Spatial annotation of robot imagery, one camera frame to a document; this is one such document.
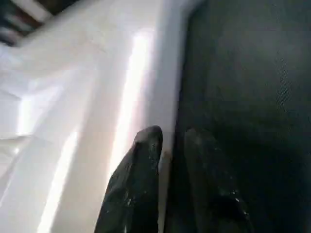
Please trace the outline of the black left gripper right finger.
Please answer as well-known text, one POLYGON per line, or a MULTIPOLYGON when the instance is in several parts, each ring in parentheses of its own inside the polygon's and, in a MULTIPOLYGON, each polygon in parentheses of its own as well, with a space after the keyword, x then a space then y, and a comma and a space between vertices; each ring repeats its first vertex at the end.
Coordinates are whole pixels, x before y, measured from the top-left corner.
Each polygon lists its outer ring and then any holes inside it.
POLYGON ((254 232, 230 159, 206 129, 175 132, 165 231, 254 232))

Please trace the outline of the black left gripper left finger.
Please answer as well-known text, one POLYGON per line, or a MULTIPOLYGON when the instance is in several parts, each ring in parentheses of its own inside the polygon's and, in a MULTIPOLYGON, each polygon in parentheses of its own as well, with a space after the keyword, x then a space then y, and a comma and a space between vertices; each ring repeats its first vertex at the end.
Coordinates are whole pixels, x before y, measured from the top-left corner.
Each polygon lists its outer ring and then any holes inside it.
POLYGON ((96 233, 158 232, 158 165, 162 144, 159 126, 137 133, 109 179, 96 233))

